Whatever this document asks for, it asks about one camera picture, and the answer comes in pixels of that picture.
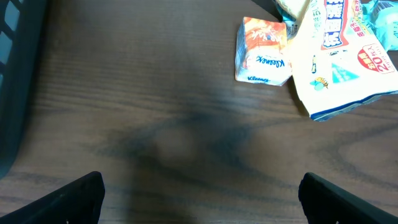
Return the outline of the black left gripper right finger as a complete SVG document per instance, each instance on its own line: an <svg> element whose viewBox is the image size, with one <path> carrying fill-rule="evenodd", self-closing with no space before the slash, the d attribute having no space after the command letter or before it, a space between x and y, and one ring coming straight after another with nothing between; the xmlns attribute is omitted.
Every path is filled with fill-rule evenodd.
<svg viewBox="0 0 398 224"><path fill-rule="evenodd" d="M312 172L300 182L298 199L309 224L397 223L397 217Z"/></svg>

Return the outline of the yellow white chips bag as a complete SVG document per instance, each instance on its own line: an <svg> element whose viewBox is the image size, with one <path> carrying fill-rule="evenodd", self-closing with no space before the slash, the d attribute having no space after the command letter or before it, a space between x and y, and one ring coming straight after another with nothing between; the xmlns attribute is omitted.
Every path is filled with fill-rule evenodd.
<svg viewBox="0 0 398 224"><path fill-rule="evenodd" d="M363 19L361 1L276 1L288 27L299 100L314 121L397 93L397 69Z"/></svg>

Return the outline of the small orange snack packet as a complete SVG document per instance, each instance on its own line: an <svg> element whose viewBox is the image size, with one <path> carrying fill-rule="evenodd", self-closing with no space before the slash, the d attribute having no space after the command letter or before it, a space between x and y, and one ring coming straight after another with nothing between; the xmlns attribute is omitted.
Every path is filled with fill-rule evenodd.
<svg viewBox="0 0 398 224"><path fill-rule="evenodd" d="M282 86L292 75L284 23L244 17L237 32L235 80Z"/></svg>

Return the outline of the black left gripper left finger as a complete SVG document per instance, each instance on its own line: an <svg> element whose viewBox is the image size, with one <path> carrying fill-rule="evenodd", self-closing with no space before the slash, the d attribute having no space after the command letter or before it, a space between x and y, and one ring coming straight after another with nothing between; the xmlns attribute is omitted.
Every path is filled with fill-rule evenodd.
<svg viewBox="0 0 398 224"><path fill-rule="evenodd" d="M1 217L1 224L97 224L105 187L94 171Z"/></svg>

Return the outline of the pale green wipes pack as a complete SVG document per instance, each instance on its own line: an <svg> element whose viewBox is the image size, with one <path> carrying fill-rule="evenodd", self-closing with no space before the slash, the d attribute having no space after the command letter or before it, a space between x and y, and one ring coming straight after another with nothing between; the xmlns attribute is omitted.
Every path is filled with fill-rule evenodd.
<svg viewBox="0 0 398 224"><path fill-rule="evenodd" d="M397 50L397 1L372 0L363 4L364 20L386 51Z"/></svg>

